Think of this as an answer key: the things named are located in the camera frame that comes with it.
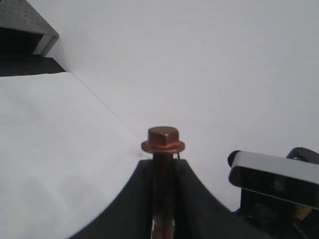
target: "white backdrop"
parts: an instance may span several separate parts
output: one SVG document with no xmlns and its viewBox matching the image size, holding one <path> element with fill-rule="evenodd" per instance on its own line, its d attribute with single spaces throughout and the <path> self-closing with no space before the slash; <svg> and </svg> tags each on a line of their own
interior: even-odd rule
<svg viewBox="0 0 319 239">
<path fill-rule="evenodd" d="M 179 128 L 183 158 L 228 208 L 233 150 L 319 151 L 317 0 L 29 2 L 61 35 L 49 55 L 136 141 Z"/>
</svg>

